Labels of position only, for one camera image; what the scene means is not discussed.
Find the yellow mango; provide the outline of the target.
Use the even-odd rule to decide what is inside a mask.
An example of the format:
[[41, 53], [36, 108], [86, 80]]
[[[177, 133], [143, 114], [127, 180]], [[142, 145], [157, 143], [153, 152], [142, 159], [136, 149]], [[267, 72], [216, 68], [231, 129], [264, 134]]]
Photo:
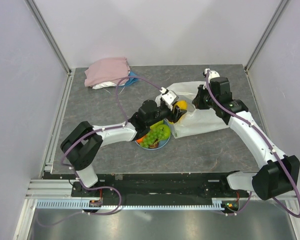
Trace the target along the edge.
[[172, 108], [172, 111], [174, 110], [174, 107], [175, 105], [179, 106], [180, 108], [182, 109], [186, 109], [186, 112], [187, 112], [187, 102], [185, 100], [180, 100], [180, 101], [177, 101], [174, 105], [173, 105], [173, 108]]

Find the white plastic bag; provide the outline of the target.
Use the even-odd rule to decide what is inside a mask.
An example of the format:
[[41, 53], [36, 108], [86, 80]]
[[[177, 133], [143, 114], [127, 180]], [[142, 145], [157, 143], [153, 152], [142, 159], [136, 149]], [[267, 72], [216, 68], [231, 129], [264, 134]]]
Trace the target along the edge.
[[192, 100], [198, 93], [199, 85], [205, 85], [204, 81], [189, 81], [173, 83], [168, 90], [178, 95], [178, 100], [186, 103], [187, 112], [176, 123], [167, 124], [174, 138], [182, 138], [192, 135], [205, 134], [228, 128], [221, 118], [216, 116], [213, 109], [199, 110], [192, 104]]

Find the green grapes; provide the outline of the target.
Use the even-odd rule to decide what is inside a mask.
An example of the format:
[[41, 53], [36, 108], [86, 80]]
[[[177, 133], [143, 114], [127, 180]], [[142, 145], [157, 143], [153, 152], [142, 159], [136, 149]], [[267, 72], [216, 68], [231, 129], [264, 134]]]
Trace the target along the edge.
[[141, 143], [138, 143], [142, 148], [155, 149], [158, 147], [160, 140], [157, 139], [156, 135], [151, 131], [148, 132]]

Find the orange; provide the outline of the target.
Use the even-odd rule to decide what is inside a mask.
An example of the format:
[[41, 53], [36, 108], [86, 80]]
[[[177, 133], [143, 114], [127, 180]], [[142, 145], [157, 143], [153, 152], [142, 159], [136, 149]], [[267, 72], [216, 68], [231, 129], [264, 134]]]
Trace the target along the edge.
[[144, 137], [141, 137], [141, 138], [137, 139], [136, 142], [137, 142], [138, 144], [140, 144], [140, 143], [143, 142], [143, 140], [144, 140]]

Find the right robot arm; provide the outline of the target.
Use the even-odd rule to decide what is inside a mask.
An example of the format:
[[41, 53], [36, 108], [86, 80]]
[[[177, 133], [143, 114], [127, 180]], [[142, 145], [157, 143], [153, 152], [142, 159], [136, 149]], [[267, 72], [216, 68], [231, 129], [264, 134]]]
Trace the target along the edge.
[[229, 80], [214, 77], [209, 83], [198, 86], [192, 104], [198, 110], [213, 109], [243, 141], [252, 153], [258, 172], [236, 171], [219, 184], [225, 197], [237, 190], [250, 191], [262, 200], [269, 200], [292, 191], [298, 182], [300, 161], [295, 155], [288, 156], [264, 134], [256, 124], [248, 107], [239, 99], [233, 99]]

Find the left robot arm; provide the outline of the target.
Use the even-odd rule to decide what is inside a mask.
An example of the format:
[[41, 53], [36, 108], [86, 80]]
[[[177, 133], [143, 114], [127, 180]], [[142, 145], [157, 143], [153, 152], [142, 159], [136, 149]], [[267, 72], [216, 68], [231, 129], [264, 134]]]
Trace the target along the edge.
[[61, 143], [62, 158], [70, 162], [70, 167], [83, 184], [82, 191], [94, 197], [99, 193], [100, 185], [92, 162], [101, 147], [139, 140], [150, 132], [151, 126], [163, 120], [176, 123], [186, 112], [187, 103], [184, 100], [175, 102], [172, 107], [164, 100], [159, 105], [154, 100], [146, 100], [123, 123], [92, 126], [88, 121], [83, 121]]

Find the green apple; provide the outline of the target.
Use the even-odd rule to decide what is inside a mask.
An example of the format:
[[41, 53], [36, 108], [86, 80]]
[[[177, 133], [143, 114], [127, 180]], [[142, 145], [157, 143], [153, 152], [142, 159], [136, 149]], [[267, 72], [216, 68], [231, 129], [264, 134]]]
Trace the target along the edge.
[[150, 126], [150, 130], [158, 140], [167, 140], [171, 135], [170, 127], [163, 120]]

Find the blue plate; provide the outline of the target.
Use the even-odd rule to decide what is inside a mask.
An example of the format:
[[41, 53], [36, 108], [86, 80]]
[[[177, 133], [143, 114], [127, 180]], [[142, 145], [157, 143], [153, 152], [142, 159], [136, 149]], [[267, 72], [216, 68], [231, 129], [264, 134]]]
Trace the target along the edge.
[[143, 148], [143, 147], [141, 147], [136, 141], [135, 141], [135, 142], [136, 142], [141, 148], [143, 148], [143, 149], [146, 149], [146, 150], [156, 150], [156, 149], [159, 149], [159, 148], [163, 147], [163, 146], [168, 142], [169, 139], [170, 139], [170, 137], [169, 137], [168, 139], [166, 139], [166, 140], [161, 140], [161, 141], [159, 142], [157, 148], [153, 148], [153, 149]]

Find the blue cloth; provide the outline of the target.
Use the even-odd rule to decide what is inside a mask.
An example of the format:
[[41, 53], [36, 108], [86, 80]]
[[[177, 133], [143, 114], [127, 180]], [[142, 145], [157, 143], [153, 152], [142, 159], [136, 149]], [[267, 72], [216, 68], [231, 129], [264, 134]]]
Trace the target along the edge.
[[138, 79], [136, 78], [136, 74], [132, 71], [129, 72], [128, 74], [128, 78], [125, 78], [119, 85], [119, 88], [124, 88], [124, 87], [128, 87], [134, 83], [136, 83], [138, 81]]

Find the white cloth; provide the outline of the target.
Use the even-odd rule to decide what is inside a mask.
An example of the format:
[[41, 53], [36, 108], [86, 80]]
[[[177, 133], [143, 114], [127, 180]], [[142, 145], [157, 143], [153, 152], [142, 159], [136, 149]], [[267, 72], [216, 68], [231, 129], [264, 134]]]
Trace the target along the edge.
[[93, 85], [92, 89], [99, 90], [99, 89], [103, 89], [103, 88], [111, 88], [111, 87], [116, 87], [116, 86], [117, 86], [117, 84], [115, 82], [105, 81], [105, 82], [101, 82], [101, 83]]

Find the pink cloth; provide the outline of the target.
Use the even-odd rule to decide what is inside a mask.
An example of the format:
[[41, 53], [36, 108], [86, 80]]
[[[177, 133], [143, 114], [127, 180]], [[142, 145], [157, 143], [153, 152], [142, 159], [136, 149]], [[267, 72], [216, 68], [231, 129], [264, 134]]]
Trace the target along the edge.
[[85, 87], [93, 87], [104, 82], [117, 83], [130, 73], [130, 66], [126, 57], [108, 57], [97, 60], [84, 72]]

